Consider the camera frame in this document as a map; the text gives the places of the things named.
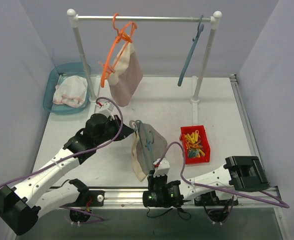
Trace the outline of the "blue hanger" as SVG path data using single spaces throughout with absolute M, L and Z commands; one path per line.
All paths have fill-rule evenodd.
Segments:
M 203 15 L 200 16 L 199 18 L 199 22 L 198 22 L 198 25 L 197 25 L 197 32 L 196 32 L 196 35 L 195 37 L 192 39 L 192 45 L 191 45 L 191 48 L 189 50 L 189 53 L 187 55 L 187 58 L 185 60 L 185 63 L 184 63 L 184 66 L 181 70 L 181 73 L 180 73 L 180 76 L 179 76 L 179 79 L 178 79 L 178 82 L 177 82 L 177 86 L 180 87 L 183 83 L 183 80 L 184 80 L 184 77 L 185 77 L 185 74 L 186 74 L 186 71 L 189 67 L 189 64 L 191 62 L 191 59 L 192 59 L 192 56 L 194 54 L 194 51 L 195 51 L 195 48 L 197 46 L 197 43 L 199 41 L 199 38 L 200 38 L 200 35 L 201 33 L 203 32 L 204 30 L 204 24 L 202 23 L 202 20 L 203 20 Z
M 144 162 L 147 167 L 147 173 L 149 173 L 150 170 L 154 169 L 153 162 L 155 158 L 152 146 L 155 142 L 155 135 L 149 124 L 145 124 L 141 120 L 135 120 L 134 123 L 137 126 Z

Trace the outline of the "grey beige underwear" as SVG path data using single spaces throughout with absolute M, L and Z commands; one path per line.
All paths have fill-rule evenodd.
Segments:
M 154 169 L 154 162 L 162 157 L 168 143 L 154 127 L 141 120 L 130 120 L 129 126 L 133 129 L 132 167 L 142 182 Z

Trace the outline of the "white pink-trimmed underwear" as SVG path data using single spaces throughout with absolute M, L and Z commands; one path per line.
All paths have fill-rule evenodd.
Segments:
M 62 83 L 55 86 L 52 102 L 56 105 L 67 105 L 79 108 L 86 99 L 88 84 L 84 77 L 68 76 Z

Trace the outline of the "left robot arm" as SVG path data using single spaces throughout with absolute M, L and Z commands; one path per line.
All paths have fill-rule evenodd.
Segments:
M 66 173 L 83 164 L 106 143 L 122 141 L 133 133 L 118 115 L 94 113 L 58 153 L 38 171 L 13 187 L 0 188 L 0 218 L 21 236 L 40 217 L 66 204 L 82 206 L 88 201 L 88 187 L 72 179 L 56 190 L 50 187 Z

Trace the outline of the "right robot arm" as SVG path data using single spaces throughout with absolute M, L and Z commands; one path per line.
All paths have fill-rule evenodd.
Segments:
M 187 179 L 168 182 L 170 165 L 166 160 L 147 176 L 148 190 L 142 194 L 145 207 L 179 208 L 185 202 L 208 193 L 209 200 L 219 205 L 227 194 L 260 192 L 267 190 L 270 183 L 257 156 L 231 156 L 219 168 Z

